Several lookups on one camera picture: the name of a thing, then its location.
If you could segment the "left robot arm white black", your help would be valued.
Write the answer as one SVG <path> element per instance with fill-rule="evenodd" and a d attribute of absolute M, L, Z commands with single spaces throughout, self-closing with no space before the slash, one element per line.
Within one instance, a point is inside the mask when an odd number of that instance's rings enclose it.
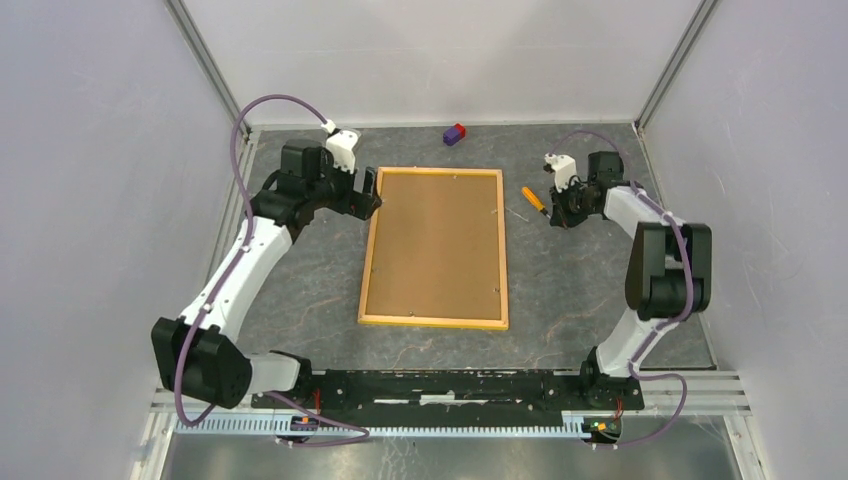
<path fill-rule="evenodd" d="M 207 285 L 177 318 L 160 318 L 152 328 L 164 388 L 221 408 L 266 391 L 295 408 L 312 399 L 308 360 L 282 352 L 248 355 L 236 341 L 271 270 L 316 211 L 367 220 L 381 206 L 374 168 L 366 168 L 362 186 L 355 186 L 359 141 L 358 132 L 338 130 L 323 142 L 283 145 L 279 167 L 250 199 L 252 215 Z"/>

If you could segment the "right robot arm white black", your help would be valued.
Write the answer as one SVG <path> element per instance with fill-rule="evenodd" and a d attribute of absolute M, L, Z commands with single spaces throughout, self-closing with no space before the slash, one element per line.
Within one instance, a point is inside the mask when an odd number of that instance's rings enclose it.
<path fill-rule="evenodd" d="M 573 228 L 593 215 L 617 224 L 632 240 L 624 294 L 626 309 L 612 333 L 581 366 L 577 392 L 591 408 L 602 408 L 617 393 L 631 393 L 647 354 L 678 324 L 702 312 L 711 300 L 712 231 L 663 209 L 647 192 L 624 178 L 614 151 L 589 156 L 586 178 L 568 155 L 548 153 L 553 227 Z"/>

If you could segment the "orange handled screwdriver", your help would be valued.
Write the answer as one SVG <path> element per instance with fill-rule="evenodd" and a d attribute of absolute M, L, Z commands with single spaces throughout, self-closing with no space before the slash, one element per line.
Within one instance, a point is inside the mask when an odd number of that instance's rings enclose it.
<path fill-rule="evenodd" d="M 541 199 L 527 186 L 524 186 L 521 189 L 522 196 L 534 207 L 536 211 L 550 219 L 551 214 L 547 209 L 546 205 L 541 201 Z"/>

